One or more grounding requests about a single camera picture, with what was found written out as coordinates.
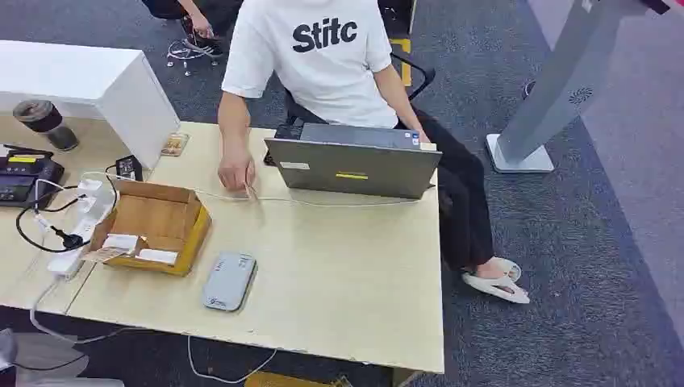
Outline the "person's right hand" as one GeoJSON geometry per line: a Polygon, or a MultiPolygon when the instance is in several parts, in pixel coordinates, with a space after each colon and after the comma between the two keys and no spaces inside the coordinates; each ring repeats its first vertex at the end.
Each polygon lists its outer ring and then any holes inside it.
{"type": "Polygon", "coordinates": [[[219,162],[218,176],[229,192],[251,189],[256,176],[251,152],[246,148],[224,150],[219,162]]]}

